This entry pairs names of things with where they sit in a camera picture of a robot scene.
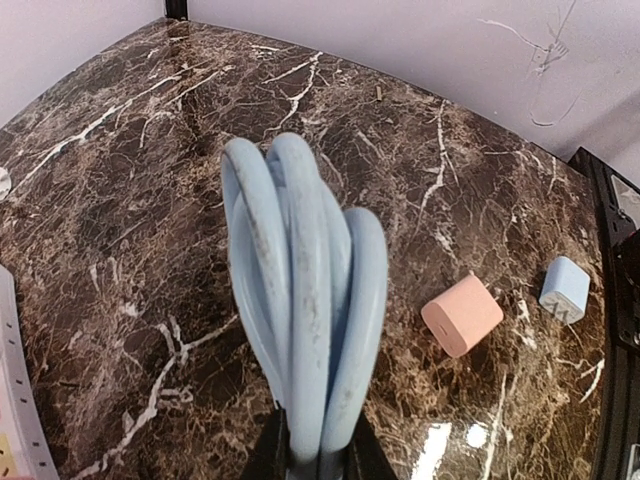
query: black metal frame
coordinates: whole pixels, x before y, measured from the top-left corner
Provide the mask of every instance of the black metal frame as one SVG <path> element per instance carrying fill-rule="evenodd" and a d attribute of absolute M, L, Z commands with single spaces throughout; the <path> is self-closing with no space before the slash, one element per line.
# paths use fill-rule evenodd
<path fill-rule="evenodd" d="M 569 165 L 591 180 L 605 280 L 604 395 L 591 478 L 625 479 L 640 468 L 634 447 L 640 444 L 640 285 L 633 281 L 640 233 L 620 209 L 611 177 L 632 184 L 582 148 Z"/>
<path fill-rule="evenodd" d="M 167 18 L 189 20 L 187 0 L 165 0 L 165 14 Z"/>

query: black post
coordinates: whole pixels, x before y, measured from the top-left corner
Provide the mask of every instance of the black post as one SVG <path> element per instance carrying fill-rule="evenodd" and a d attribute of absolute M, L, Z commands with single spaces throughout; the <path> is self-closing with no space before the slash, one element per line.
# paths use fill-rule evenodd
<path fill-rule="evenodd" d="M 187 0 L 165 0 L 167 18 L 188 20 Z"/>

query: marble surface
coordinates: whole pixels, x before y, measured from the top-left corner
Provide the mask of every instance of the marble surface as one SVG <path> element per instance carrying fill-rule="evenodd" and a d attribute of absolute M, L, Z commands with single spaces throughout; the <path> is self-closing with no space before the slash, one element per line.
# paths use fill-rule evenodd
<path fill-rule="evenodd" d="M 390 254 L 366 413 L 401 480 L 587 479 L 604 365 L 589 187 L 428 92 L 321 52 L 158 21 L 0 130 L 35 398 L 62 478 L 236 478 L 271 408 L 237 318 L 219 156 L 298 132 Z M 592 278 L 586 317 L 537 305 L 546 266 Z M 470 270 L 505 320 L 448 358 L 419 309 Z"/>

